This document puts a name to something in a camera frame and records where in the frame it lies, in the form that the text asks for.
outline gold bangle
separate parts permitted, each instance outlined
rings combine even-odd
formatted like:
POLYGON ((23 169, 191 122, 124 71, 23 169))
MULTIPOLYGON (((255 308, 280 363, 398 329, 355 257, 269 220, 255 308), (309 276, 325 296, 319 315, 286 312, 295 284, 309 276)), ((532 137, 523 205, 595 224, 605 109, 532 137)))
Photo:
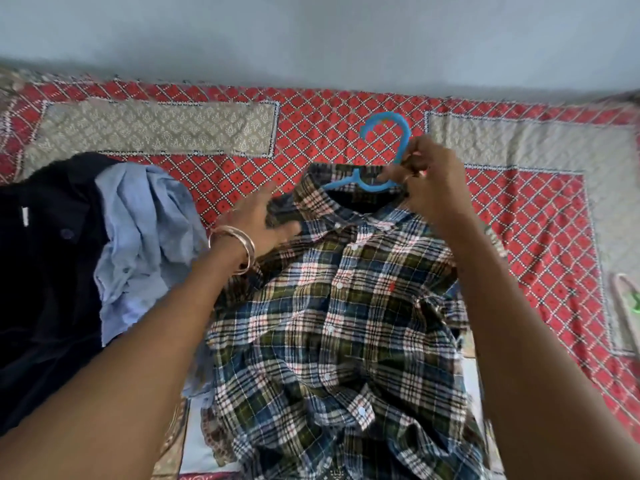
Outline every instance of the gold bangle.
POLYGON ((233 237, 235 237, 238 241, 242 243, 244 250, 246 251, 246 257, 247 257, 246 265, 242 266, 234 274, 244 274, 247 271, 249 271, 249 268, 251 268, 251 266, 253 266, 253 264, 255 263, 255 244, 251 240, 251 237, 249 237, 247 233, 238 229, 237 227, 220 226, 213 229, 213 232, 209 236, 209 247, 211 247, 211 236, 213 236, 213 234, 220 234, 220 233, 232 235, 233 237))

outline light blue shirt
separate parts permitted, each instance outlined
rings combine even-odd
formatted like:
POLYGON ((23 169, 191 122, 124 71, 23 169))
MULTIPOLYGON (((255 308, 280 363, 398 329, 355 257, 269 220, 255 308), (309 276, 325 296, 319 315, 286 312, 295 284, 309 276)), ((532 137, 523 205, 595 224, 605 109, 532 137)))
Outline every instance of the light blue shirt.
POLYGON ((207 236, 187 188, 156 166, 119 163, 95 183, 109 238, 93 274, 106 346, 187 277, 207 236))

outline hand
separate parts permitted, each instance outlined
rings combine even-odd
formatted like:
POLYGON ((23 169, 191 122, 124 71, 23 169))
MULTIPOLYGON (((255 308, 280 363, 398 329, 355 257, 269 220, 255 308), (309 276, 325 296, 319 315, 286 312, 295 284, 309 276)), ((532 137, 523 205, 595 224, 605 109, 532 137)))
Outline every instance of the hand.
POLYGON ((220 217, 218 225, 233 226, 244 231, 255 245, 255 256, 263 256, 279 244, 290 240, 300 233, 299 222, 287 222, 274 229, 267 229, 267 204, 271 193, 276 188, 274 183, 261 186, 256 192, 238 201, 231 212, 220 217))
POLYGON ((407 207, 433 225, 444 239, 455 233, 460 219, 477 220, 464 164, 453 150, 427 135, 412 138, 402 163, 389 165, 378 179, 406 184, 407 207))

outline forearm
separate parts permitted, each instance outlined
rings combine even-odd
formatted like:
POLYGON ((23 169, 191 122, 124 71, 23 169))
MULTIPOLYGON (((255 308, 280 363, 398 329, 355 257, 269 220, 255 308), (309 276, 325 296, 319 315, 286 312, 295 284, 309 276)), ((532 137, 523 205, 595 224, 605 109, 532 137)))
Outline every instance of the forearm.
POLYGON ((635 444, 480 227, 460 222, 447 241, 474 333, 485 412, 509 478, 637 475, 635 444))
POLYGON ((215 300, 243 256, 235 238, 220 238, 183 284, 0 439, 2 478, 148 480, 215 300))

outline blue plastic hanger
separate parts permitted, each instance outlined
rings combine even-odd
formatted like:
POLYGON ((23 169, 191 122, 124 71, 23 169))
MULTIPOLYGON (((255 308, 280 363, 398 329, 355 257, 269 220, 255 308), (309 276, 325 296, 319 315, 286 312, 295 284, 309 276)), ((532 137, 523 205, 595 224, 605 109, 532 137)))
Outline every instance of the blue plastic hanger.
MULTIPOLYGON (((402 160, 402 155, 404 154, 404 151, 406 150, 407 145, 409 145, 409 137, 411 136, 411 129, 409 128, 409 123, 407 123, 406 120, 402 116, 400 116, 400 114, 396 112, 391 112, 391 111, 375 113, 372 117, 366 120, 362 128, 360 128, 360 137, 364 139, 375 125, 377 125, 378 123, 384 120, 391 120, 397 123, 402 129, 402 136, 400 138, 400 147, 398 147, 398 153, 396 155, 396 158, 394 158, 394 163, 400 163, 400 160, 402 160)), ((336 180, 335 182, 329 182, 328 184, 324 184, 322 188, 324 190, 334 190, 343 185, 354 184, 354 183, 358 184, 360 188, 366 190, 367 192, 382 192, 383 190, 387 190, 387 189, 390 189, 391 187, 396 186, 396 184, 391 180, 381 185, 366 184, 360 178, 360 169, 356 168, 350 176, 342 178, 340 180, 336 180)))

